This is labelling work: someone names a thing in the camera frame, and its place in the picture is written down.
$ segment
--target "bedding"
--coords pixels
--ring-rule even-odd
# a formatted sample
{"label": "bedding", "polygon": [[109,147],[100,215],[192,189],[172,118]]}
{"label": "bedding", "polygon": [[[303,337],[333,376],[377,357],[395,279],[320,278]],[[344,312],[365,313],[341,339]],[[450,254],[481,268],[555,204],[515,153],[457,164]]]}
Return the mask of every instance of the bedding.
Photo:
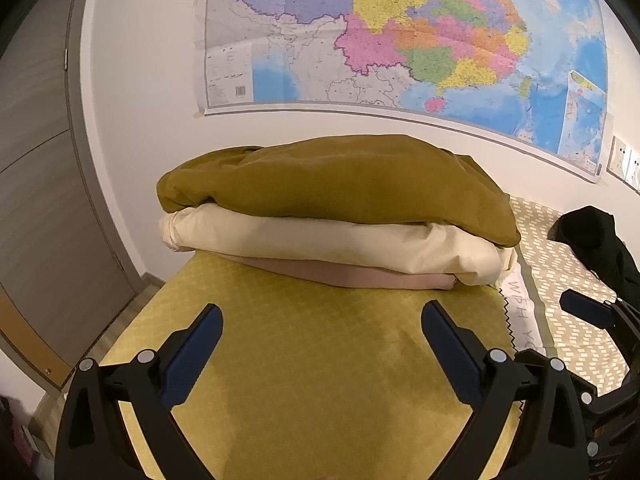
{"label": "bedding", "polygon": [[609,334],[563,312],[559,304],[568,288],[598,301],[615,301],[615,292],[589,272],[568,245],[547,238],[561,213],[523,198],[511,197],[510,202],[522,234],[518,250],[530,269],[527,291],[537,303],[533,310],[547,357],[561,358],[572,372],[597,386],[599,395],[620,387],[628,368]]}
{"label": "bedding", "polygon": [[513,270],[513,248],[498,248],[451,225],[364,225],[337,220],[249,216],[217,204],[165,214],[162,240],[249,258],[321,260],[404,272],[453,274],[465,285],[495,285]]}
{"label": "bedding", "polygon": [[165,174],[157,191],[169,213],[215,202],[258,217],[438,222],[499,246],[520,241],[507,197],[470,156],[403,135],[219,150]]}
{"label": "bedding", "polygon": [[[172,411],[215,478],[424,480],[470,415],[420,330],[429,300],[488,348],[509,351],[505,301],[488,286],[340,288],[197,251],[101,364],[157,349],[215,303],[222,339]],[[130,405],[122,411],[145,473],[161,479]],[[482,478],[498,473],[519,413],[516,403]]]}
{"label": "bedding", "polygon": [[347,288],[406,288],[408,290],[450,290],[456,283],[452,274],[404,274],[377,267],[332,264],[319,260],[279,260],[243,258],[220,254],[227,260],[284,276]]}

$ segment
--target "folded blanket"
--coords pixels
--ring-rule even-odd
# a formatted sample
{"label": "folded blanket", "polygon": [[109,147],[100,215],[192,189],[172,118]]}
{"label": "folded blanket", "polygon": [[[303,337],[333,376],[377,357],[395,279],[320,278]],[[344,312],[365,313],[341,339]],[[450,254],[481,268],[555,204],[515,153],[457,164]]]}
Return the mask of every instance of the folded blanket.
{"label": "folded blanket", "polygon": [[405,274],[377,267],[333,264],[319,260],[280,260],[276,258],[245,258],[220,254],[227,260],[256,269],[268,270],[345,288],[404,288],[406,290],[451,290],[456,283],[452,274]]}
{"label": "folded blanket", "polygon": [[165,174],[157,191],[169,213],[215,202],[252,216],[438,222],[503,247],[520,241],[508,198],[470,156],[402,135],[219,150]]}
{"label": "folded blanket", "polygon": [[465,285],[494,285],[512,270],[501,249],[451,225],[363,225],[337,220],[255,217],[203,204],[164,215],[162,240],[175,251],[202,249],[251,258],[321,260],[407,274],[454,274]]}

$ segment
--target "black cloth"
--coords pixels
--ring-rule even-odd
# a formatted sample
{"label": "black cloth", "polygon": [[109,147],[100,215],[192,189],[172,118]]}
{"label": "black cloth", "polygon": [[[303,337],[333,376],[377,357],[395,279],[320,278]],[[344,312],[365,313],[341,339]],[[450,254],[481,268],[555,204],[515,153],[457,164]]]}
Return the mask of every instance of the black cloth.
{"label": "black cloth", "polygon": [[569,245],[576,258],[619,298],[640,308],[640,272],[616,236],[613,215],[593,206],[571,211],[559,218],[553,239]]}

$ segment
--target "white wall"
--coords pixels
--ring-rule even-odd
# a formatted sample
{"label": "white wall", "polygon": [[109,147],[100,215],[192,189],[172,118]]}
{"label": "white wall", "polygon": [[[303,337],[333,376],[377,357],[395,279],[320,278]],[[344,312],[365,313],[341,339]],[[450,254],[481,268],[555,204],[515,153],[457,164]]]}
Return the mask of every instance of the white wall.
{"label": "white wall", "polygon": [[0,396],[7,397],[11,411],[23,424],[35,413],[45,391],[0,350]]}
{"label": "white wall", "polygon": [[[83,33],[82,94],[88,135],[105,195],[140,272],[169,278],[189,257],[162,245],[155,184],[202,153],[306,137],[404,133],[471,154],[508,193],[566,212],[592,204],[616,217],[619,236],[640,258],[640,196],[609,174],[589,184],[549,164],[464,134],[397,120],[308,112],[195,117],[194,0],[90,0]],[[640,57],[607,15],[610,118],[640,148],[636,112]]]}

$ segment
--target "door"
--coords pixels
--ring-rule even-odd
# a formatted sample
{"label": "door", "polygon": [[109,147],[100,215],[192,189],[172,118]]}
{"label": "door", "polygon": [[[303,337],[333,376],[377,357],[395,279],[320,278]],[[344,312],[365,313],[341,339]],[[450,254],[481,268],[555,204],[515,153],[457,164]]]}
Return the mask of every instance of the door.
{"label": "door", "polygon": [[70,131],[72,0],[38,0],[0,58],[0,332],[49,383],[136,295],[86,191]]}

